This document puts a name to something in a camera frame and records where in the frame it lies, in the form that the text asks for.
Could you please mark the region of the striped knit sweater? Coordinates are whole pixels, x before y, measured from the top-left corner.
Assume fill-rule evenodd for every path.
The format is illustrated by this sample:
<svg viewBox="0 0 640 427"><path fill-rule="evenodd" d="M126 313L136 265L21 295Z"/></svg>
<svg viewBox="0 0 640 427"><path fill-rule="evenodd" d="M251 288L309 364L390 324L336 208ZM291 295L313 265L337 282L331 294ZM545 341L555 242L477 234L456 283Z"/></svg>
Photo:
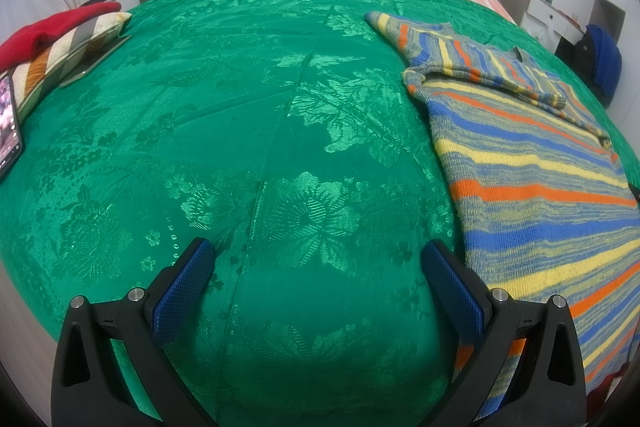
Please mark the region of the striped knit sweater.
<svg viewBox="0 0 640 427"><path fill-rule="evenodd" d="M426 106L466 264L516 298L565 297L586 390L602 398L639 324L639 206L608 132L521 48L446 23L366 19L405 57L402 81Z"/></svg>

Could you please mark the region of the black clothes on chair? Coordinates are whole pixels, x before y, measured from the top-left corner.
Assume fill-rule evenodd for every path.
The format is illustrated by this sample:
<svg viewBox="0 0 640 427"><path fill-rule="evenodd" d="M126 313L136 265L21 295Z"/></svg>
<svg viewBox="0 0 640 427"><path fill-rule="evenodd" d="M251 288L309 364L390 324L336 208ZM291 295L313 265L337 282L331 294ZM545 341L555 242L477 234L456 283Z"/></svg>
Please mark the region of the black clothes on chair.
<svg viewBox="0 0 640 427"><path fill-rule="evenodd" d="M593 82L594 51L591 38L587 34L576 43L561 37L554 54L585 83L604 108L611 105L614 95L612 98L605 96L600 87Z"/></svg>

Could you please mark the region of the smartphone with lit screen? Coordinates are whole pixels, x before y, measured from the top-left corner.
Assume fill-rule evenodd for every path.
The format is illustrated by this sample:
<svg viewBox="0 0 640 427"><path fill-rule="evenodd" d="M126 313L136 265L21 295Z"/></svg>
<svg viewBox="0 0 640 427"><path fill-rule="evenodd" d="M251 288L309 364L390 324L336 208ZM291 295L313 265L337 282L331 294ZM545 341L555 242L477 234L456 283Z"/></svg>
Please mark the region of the smartphone with lit screen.
<svg viewBox="0 0 640 427"><path fill-rule="evenodd" d="M10 75L1 77L0 179L3 180L24 152L17 103Z"/></svg>

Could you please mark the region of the blue jacket on chair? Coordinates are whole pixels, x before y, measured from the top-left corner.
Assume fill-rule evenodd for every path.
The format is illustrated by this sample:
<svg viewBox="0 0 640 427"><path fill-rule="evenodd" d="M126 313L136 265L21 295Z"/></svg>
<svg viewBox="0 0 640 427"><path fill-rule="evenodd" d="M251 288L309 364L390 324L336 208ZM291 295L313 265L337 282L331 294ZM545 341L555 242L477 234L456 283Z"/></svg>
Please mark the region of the blue jacket on chair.
<svg viewBox="0 0 640 427"><path fill-rule="evenodd" d="M591 38L594 51L593 82L605 96L612 98L622 73L622 54L615 40L603 27L589 24L587 35Z"/></svg>

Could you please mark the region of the white desk with drawer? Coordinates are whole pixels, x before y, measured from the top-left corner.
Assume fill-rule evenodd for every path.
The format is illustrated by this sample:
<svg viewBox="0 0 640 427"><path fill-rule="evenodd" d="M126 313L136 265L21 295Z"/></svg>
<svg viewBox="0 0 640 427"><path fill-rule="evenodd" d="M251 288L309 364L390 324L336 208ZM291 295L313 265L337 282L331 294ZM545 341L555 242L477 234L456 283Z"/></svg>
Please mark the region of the white desk with drawer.
<svg viewBox="0 0 640 427"><path fill-rule="evenodd" d="M575 44L584 31L567 15L544 0L498 0L514 22L554 53L561 42Z"/></svg>

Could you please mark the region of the green satin bedspread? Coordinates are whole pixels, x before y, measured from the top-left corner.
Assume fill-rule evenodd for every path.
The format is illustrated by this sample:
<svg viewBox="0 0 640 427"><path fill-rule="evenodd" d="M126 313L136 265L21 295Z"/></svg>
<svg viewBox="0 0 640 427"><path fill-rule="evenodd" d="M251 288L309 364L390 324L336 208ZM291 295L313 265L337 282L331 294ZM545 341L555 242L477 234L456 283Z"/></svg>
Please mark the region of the green satin bedspread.
<svg viewBox="0 0 640 427"><path fill-rule="evenodd" d="M405 57L370 12L521 48L639 161L587 87L469 0L152 0L47 96L1 184L1 258L52 335L77 295L149 284L193 239L216 268L167 352L225 426L413 426L471 355L421 270L461 221Z"/></svg>

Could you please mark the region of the beige brown striped folded garment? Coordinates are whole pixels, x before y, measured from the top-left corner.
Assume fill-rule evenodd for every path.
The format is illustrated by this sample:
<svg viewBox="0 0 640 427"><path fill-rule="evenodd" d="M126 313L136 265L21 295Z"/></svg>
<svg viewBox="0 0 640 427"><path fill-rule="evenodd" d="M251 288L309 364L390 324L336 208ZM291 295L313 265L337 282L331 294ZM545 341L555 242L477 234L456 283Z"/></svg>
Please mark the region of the beige brown striped folded garment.
<svg viewBox="0 0 640 427"><path fill-rule="evenodd" d="M67 31L32 60L8 69L18 121L23 122L84 58L101 52L118 38L131 17L129 12L93 17Z"/></svg>

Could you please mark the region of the dark flat tablet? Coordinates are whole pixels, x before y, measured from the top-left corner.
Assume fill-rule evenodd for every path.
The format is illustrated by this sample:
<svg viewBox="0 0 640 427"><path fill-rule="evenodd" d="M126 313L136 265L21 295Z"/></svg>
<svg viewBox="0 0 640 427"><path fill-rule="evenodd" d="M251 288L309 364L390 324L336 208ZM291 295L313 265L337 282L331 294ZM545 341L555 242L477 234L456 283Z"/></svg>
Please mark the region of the dark flat tablet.
<svg viewBox="0 0 640 427"><path fill-rule="evenodd" d="M79 64L60 82L58 87L65 89L71 84L84 79L89 72L95 70L100 64L102 64L107 57L113 55L118 49L120 49L125 43L131 39L130 35L123 37L117 37L113 41L107 43L104 48L99 51L93 52L87 58L83 58Z"/></svg>

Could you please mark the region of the red folded garment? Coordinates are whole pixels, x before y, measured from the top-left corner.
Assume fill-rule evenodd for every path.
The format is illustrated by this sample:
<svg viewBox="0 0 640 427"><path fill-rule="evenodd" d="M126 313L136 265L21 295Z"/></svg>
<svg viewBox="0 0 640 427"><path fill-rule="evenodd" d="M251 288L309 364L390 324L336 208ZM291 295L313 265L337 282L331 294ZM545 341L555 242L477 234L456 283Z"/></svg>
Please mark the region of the red folded garment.
<svg viewBox="0 0 640 427"><path fill-rule="evenodd" d="M2 72L32 60L47 46L81 23L99 15L118 12L121 7L117 1L96 2L53 14L21 28L1 45Z"/></svg>

